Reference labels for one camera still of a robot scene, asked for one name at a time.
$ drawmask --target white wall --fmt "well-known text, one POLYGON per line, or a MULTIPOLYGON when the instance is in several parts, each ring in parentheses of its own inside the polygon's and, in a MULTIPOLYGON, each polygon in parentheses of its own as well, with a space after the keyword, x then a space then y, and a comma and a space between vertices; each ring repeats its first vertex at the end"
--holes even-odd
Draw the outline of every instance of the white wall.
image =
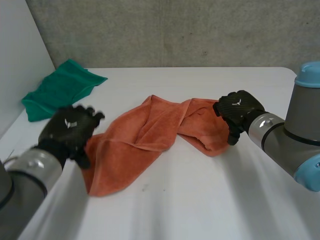
POLYGON ((25 0, 0 0, 0 137, 21 99, 55 70, 25 0))

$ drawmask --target white tabletop surface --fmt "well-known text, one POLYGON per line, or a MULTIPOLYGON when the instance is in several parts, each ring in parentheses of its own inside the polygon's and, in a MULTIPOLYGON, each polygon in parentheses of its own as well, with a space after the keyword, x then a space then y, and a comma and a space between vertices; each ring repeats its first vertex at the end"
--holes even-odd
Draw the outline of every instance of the white tabletop surface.
MULTIPOLYGON (((149 95, 168 101, 218 99, 252 93, 285 118, 295 74, 281 67, 92 68, 108 77, 81 104, 105 113, 96 133, 149 95)), ((0 158, 37 143, 47 120, 24 111, 0 139, 0 158)), ((68 162, 21 240, 315 240, 320 195, 297 184, 246 135, 217 157, 177 136, 125 190, 88 197, 82 175, 68 162)))

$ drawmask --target towel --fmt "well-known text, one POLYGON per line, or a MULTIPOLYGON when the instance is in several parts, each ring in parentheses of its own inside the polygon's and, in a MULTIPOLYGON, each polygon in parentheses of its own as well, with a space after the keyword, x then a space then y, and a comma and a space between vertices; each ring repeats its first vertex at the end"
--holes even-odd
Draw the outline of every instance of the towel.
POLYGON ((58 108, 72 105, 90 95, 107 78, 95 75, 69 59, 46 76, 36 91, 23 99, 29 122, 51 118, 58 108))
POLYGON ((215 102, 192 98, 174 103, 152 95, 119 116, 86 145, 91 167, 82 174, 88 194, 104 196, 129 186, 174 144, 177 134, 210 157, 223 153, 229 128, 216 116, 215 102))

